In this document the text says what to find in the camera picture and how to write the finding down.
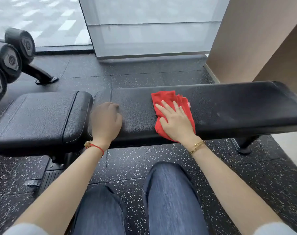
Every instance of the brown column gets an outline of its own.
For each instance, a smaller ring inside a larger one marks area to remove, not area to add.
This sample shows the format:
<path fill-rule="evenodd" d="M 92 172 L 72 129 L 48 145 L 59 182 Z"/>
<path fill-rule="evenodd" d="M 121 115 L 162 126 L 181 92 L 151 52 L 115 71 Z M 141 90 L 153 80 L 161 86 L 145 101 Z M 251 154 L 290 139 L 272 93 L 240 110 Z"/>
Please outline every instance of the brown column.
<path fill-rule="evenodd" d="M 280 81 L 297 94 L 297 25 L 254 81 Z"/>
<path fill-rule="evenodd" d="M 206 68 L 221 83 L 253 81 L 296 24 L 297 0 L 230 0 Z"/>

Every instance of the bracelet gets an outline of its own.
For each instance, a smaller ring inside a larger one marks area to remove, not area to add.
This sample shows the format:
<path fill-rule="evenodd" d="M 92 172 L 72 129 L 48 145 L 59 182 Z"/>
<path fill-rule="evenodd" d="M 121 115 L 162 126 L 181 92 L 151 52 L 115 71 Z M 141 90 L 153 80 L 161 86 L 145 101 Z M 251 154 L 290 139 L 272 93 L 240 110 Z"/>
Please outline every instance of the bracelet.
<path fill-rule="evenodd" d="M 94 147 L 97 147 L 98 149 L 100 149 L 101 151 L 102 151 L 102 153 L 103 153 L 103 155 L 104 155 L 104 150 L 101 148 L 101 147 L 99 147 L 99 146 L 97 146 L 97 145 L 95 145 L 95 144 L 92 144 L 91 143 L 91 141 L 87 141 L 85 144 L 84 144 L 84 147 L 85 148 L 89 148 L 90 146 L 94 146 Z"/>
<path fill-rule="evenodd" d="M 204 141 L 202 140 L 201 142 L 198 142 L 196 144 L 194 144 L 194 149 L 192 151 L 189 152 L 190 155 L 192 155 L 192 153 L 196 152 L 197 150 L 199 150 L 200 146 L 204 145 Z"/>

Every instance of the red cloth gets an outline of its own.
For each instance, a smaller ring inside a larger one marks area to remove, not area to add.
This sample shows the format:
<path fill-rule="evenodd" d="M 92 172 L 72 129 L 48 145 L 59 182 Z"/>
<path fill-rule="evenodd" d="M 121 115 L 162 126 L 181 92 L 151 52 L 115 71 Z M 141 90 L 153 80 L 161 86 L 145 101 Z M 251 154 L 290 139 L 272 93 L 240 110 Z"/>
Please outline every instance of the red cloth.
<path fill-rule="evenodd" d="M 162 100 L 164 100 L 173 109 L 174 109 L 173 101 L 175 101 L 178 104 L 179 107 L 182 106 L 185 114 L 187 115 L 187 117 L 189 118 L 189 120 L 191 122 L 193 131 L 195 133 L 195 124 L 194 124 L 194 120 L 192 118 L 192 114 L 191 114 L 190 107 L 189 107 L 189 101 L 188 101 L 187 98 L 183 97 L 182 95 L 176 95 L 176 92 L 174 90 L 172 90 L 172 91 L 159 91 L 159 92 L 156 92 L 156 93 L 152 93 L 151 95 L 152 95 L 152 101 L 153 101 L 154 109 L 155 109 L 156 115 L 157 115 L 155 130 L 160 136 L 162 136 L 162 137 L 164 137 L 166 139 L 169 139 L 171 141 L 174 141 L 165 133 L 165 131 L 162 129 L 162 125 L 159 122 L 160 118 L 165 118 L 165 120 L 167 121 L 167 118 L 164 116 L 164 114 L 155 106 L 155 104 L 159 104 L 160 106 L 164 106 L 162 104 Z"/>

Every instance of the gold bracelet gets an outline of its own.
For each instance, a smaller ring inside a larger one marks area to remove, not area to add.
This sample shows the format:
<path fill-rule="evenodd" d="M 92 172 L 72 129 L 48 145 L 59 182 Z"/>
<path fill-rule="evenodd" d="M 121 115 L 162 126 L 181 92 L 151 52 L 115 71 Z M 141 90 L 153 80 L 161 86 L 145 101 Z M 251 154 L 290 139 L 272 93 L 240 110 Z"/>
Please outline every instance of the gold bracelet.
<path fill-rule="evenodd" d="M 204 145 L 203 140 L 201 142 L 194 144 L 194 149 L 192 151 L 190 151 L 189 154 L 192 155 L 192 153 L 196 152 L 202 145 Z"/>

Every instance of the person's right arm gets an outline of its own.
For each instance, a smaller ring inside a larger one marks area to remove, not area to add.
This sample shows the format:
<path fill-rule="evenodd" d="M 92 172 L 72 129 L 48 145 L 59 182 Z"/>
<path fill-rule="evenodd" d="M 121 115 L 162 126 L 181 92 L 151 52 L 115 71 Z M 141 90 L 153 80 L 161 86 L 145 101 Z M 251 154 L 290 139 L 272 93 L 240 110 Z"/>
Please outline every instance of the person's right arm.
<path fill-rule="evenodd" d="M 156 106 L 167 118 L 167 121 L 164 118 L 160 119 L 164 131 L 170 138 L 182 143 L 188 151 L 192 151 L 195 144 L 202 140 L 194 134 L 182 107 L 179 108 L 174 102 L 176 109 L 174 111 L 166 102 L 162 103 L 164 107 Z M 266 202 L 205 144 L 201 145 L 192 156 L 242 235 L 252 235 L 265 224 L 283 222 Z"/>

